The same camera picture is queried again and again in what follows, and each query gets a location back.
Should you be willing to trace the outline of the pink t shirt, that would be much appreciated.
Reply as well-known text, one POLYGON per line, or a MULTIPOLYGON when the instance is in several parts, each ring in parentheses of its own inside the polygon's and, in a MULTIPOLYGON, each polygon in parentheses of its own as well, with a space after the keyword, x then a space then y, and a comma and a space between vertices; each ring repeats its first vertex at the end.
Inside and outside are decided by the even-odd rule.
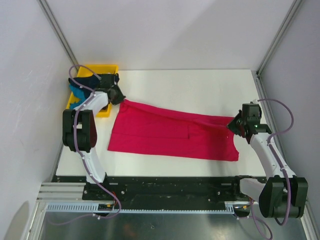
POLYGON ((232 117, 175 111, 125 100, 107 149, 113 152, 236 162, 232 117))

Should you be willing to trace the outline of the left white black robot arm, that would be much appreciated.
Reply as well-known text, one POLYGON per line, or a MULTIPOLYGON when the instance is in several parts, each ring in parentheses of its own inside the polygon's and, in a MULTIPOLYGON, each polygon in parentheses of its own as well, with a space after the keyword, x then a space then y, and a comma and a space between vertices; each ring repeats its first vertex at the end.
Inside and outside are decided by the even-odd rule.
POLYGON ((93 194, 100 200, 110 196, 111 188, 104 184, 107 176, 99 160, 96 144, 98 133, 95 116, 109 104, 118 105, 126 96, 118 86, 118 73, 96 74, 89 77, 70 77, 70 86, 84 96, 84 101, 62 113, 62 142, 83 160, 86 181, 96 184, 93 194))

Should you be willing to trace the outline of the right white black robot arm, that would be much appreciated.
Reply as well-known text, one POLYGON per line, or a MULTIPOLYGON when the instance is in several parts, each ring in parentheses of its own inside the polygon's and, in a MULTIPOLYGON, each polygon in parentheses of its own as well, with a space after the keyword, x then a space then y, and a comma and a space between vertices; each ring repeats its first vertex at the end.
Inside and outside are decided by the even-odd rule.
POLYGON ((230 188, 231 196, 242 201, 250 197, 259 204, 265 218, 301 218, 307 201, 308 182, 291 170, 280 151, 270 127, 261 123, 262 108, 259 104, 244 103, 227 128, 247 141, 255 151, 266 176, 266 183, 253 177, 243 177, 230 188))

